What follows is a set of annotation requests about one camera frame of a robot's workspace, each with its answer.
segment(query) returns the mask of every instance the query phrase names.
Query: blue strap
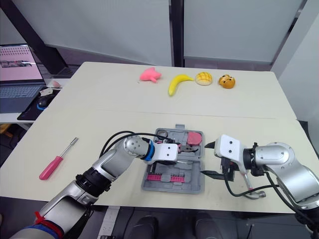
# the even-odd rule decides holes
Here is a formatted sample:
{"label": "blue strap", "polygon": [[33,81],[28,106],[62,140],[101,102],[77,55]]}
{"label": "blue strap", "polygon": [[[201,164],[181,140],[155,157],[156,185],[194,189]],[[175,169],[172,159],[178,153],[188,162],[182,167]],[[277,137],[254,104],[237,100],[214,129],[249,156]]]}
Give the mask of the blue strap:
{"label": "blue strap", "polygon": [[50,228],[47,228],[45,225],[42,225],[42,224],[35,224],[35,225],[32,225],[32,226],[29,226],[29,227],[26,227],[26,228],[34,228],[34,229],[38,229],[38,230],[41,230],[41,231],[44,231],[46,233],[49,233],[51,236],[53,236],[55,239],[59,239],[59,236],[58,234],[50,229]]}
{"label": "blue strap", "polygon": [[41,111],[43,111],[43,110],[45,110],[45,109],[46,109],[46,107],[43,107],[43,108],[42,108],[42,107],[40,107],[40,106],[39,106],[39,104],[36,104],[36,108],[37,108],[38,110],[41,110]]}
{"label": "blue strap", "polygon": [[151,145],[150,152],[148,153],[148,155],[147,155],[146,158],[144,159],[144,160],[146,160],[146,161],[151,161],[151,160],[152,160],[151,156],[152,156],[152,154],[153,154],[153,152],[154,152],[154,145],[153,145],[153,141],[151,141],[151,140],[150,140],[150,145]]}

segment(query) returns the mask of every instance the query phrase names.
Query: tool kit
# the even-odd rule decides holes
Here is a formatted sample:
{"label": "tool kit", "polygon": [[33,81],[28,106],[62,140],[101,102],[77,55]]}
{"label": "tool kit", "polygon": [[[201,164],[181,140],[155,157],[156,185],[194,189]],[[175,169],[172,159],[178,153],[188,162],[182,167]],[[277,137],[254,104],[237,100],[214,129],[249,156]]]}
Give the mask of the tool kit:
{"label": "tool kit", "polygon": [[[201,131],[186,130],[185,125],[175,128],[158,128],[156,134],[174,140],[178,145],[177,161],[170,164],[156,162],[148,165],[142,181],[142,189],[174,193],[199,194],[204,190],[201,174],[204,153],[204,135]],[[154,143],[163,143],[154,138]]]}

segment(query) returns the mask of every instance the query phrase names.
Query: mouse pad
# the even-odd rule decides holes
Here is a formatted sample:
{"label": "mouse pad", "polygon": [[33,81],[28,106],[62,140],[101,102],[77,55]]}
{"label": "mouse pad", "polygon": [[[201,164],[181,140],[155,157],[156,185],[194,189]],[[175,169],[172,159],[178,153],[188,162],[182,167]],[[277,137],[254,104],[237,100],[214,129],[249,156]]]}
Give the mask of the mouse pad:
{"label": "mouse pad", "polygon": [[[60,92],[60,90],[53,89],[53,95],[57,95]],[[38,104],[38,100],[41,97],[41,94],[39,93],[34,100],[30,103],[30,105],[26,108],[25,111],[23,111],[17,118],[17,120],[36,120],[38,116],[43,112],[42,110],[39,110],[36,105]]]}

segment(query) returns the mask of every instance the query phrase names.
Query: yellow banana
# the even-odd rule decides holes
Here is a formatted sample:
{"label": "yellow banana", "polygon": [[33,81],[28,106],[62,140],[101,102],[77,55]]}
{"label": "yellow banana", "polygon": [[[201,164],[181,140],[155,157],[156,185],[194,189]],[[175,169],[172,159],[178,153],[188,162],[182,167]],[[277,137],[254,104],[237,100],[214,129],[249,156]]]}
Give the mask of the yellow banana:
{"label": "yellow banana", "polygon": [[183,81],[194,81],[193,78],[189,77],[188,75],[178,75],[175,76],[174,79],[170,82],[169,88],[168,88],[168,94],[170,96],[175,94],[176,87],[180,82]]}

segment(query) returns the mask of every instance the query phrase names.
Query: desk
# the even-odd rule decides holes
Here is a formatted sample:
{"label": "desk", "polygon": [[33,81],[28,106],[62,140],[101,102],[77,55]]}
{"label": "desk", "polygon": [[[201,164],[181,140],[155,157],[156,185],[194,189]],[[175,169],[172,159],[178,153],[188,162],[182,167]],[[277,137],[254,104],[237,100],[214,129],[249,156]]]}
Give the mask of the desk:
{"label": "desk", "polygon": [[[211,70],[161,67],[156,84],[139,82],[150,66],[85,62],[50,107],[113,110],[178,115],[290,119],[296,116],[273,72]],[[171,80],[179,74],[191,77],[201,71],[213,76],[213,83],[200,86],[182,82],[174,96],[168,96]],[[224,89],[218,79],[229,74],[236,79],[233,89]]]}
{"label": "desk", "polygon": [[[61,87],[64,87],[69,79],[44,79],[47,87],[53,87],[52,81],[57,81]],[[17,120],[19,113],[2,113],[0,114],[0,123],[16,123],[25,130],[29,129],[28,123],[34,123],[34,120]]]}
{"label": "desk", "polygon": [[[273,141],[289,144],[297,159],[319,175],[319,162],[306,134],[296,120],[252,119],[178,114],[132,113],[82,108],[49,107],[22,138],[0,169],[0,194],[6,197],[48,201],[75,176],[87,170],[98,159],[105,141],[115,132],[132,130],[154,132],[156,128],[174,128],[176,123],[187,129],[204,132],[204,142],[216,140],[225,133],[245,145],[265,145]],[[74,138],[78,142],[47,181],[38,179],[41,171]],[[212,150],[202,158],[206,170],[219,170],[220,159]],[[149,192],[141,189],[146,165],[135,159],[129,169],[112,183],[111,190],[101,195],[98,205],[189,208],[228,211],[291,213],[273,189],[265,189],[266,198],[250,200],[232,197],[223,181],[205,177],[202,194]],[[266,177],[251,177],[254,187],[269,184]],[[231,183],[234,192],[246,191],[236,173]]]}

